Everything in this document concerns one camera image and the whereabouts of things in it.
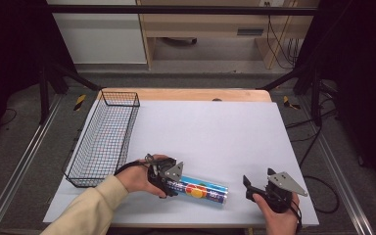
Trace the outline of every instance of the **hand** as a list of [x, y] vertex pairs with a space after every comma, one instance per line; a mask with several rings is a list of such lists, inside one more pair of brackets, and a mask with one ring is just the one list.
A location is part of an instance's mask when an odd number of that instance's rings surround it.
[[[298, 195], [296, 193], [292, 195], [292, 201], [295, 202], [296, 205], [299, 205]], [[266, 232], [268, 235], [293, 235], [296, 233], [298, 219], [291, 210], [287, 210], [284, 213], [277, 213], [271, 210], [267, 201], [261, 195], [254, 194], [253, 198], [266, 219]], [[292, 203], [291, 206], [297, 211], [298, 209], [295, 204]]]
[[[165, 155], [154, 155], [154, 159], [156, 160], [167, 158], [168, 156]], [[129, 193], [145, 191], [165, 198], [166, 193], [148, 181], [148, 167], [149, 164], [129, 167], [116, 175], [116, 178], [120, 180]]]

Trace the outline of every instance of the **white table surface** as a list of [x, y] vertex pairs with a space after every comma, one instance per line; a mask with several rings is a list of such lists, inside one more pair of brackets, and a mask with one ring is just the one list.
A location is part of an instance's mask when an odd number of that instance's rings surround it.
[[[245, 198], [243, 175], [263, 189], [269, 167], [288, 172], [307, 191], [275, 103], [141, 101], [127, 161], [147, 153], [184, 162], [184, 175], [227, 186], [226, 203], [132, 193], [117, 208], [112, 226], [263, 226], [258, 206]], [[44, 222], [54, 221], [83, 190], [63, 179]], [[299, 197], [303, 225], [318, 225], [310, 196]]]

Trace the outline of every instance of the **beige sleeve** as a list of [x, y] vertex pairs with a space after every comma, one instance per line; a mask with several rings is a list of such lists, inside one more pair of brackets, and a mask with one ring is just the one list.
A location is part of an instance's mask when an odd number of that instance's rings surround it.
[[96, 188], [88, 188], [42, 234], [106, 234], [115, 209], [128, 192], [109, 175]]

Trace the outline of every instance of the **metal mesh basket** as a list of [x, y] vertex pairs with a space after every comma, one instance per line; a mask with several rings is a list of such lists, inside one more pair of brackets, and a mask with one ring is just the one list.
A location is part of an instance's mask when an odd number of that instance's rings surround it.
[[137, 93], [104, 92], [63, 167], [75, 187], [95, 187], [125, 164], [140, 107]]

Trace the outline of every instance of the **spray can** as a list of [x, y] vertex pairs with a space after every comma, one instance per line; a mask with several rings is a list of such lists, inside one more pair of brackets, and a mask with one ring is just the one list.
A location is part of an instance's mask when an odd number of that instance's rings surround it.
[[169, 180], [166, 185], [177, 193], [220, 204], [225, 204], [228, 194], [228, 188], [225, 186], [184, 175], [181, 176], [179, 182]]

